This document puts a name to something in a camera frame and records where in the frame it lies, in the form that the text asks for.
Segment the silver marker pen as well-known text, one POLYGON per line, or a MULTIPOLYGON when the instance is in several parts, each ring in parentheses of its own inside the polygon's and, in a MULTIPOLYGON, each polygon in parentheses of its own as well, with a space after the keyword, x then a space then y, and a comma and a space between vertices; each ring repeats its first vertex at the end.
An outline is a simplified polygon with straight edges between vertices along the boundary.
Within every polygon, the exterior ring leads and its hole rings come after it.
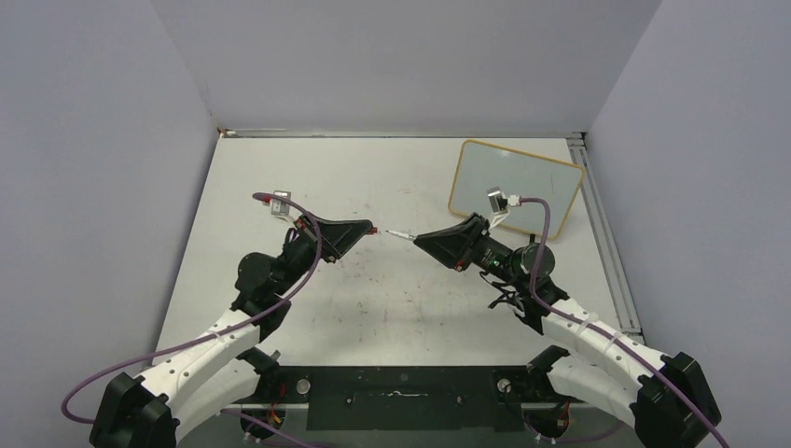
POLYGON ((400 238, 400 239, 403 239, 403 240, 406 240, 406 241, 414 241, 415 238, 416 238, 415 235, 410 234, 410 233, 406 233, 406 232, 403 232, 403 231, 386 230, 385 232, 387 234, 390 234, 390 235, 396 237, 396 238, 400 238))

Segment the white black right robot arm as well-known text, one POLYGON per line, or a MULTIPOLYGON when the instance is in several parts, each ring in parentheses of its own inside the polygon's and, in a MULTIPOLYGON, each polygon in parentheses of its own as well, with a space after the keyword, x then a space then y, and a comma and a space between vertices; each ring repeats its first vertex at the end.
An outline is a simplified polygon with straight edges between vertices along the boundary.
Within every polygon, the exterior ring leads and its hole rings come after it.
POLYGON ((697 360, 650 348, 586 310, 552 281, 545 242, 510 248, 479 214, 411 241, 456 272, 478 268, 499 290, 496 304, 554 342, 528 366, 535 397, 593 405, 632 428, 645 447, 695 447, 717 433, 722 415, 697 360))

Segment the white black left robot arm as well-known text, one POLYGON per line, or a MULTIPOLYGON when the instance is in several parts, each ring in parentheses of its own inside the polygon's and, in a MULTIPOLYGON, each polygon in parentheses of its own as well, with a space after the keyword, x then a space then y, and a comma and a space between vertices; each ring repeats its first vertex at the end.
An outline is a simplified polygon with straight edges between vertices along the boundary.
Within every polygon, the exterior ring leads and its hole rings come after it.
POLYGON ((230 404, 271 399, 278 388, 274 357, 259 349, 283 323, 290 299, 318 261, 334 263, 364 236, 367 219, 300 216, 274 257, 245 255, 237 268, 238 296, 193 345, 183 345, 131 377, 107 385, 90 431, 94 447, 175 447, 195 427, 230 404))

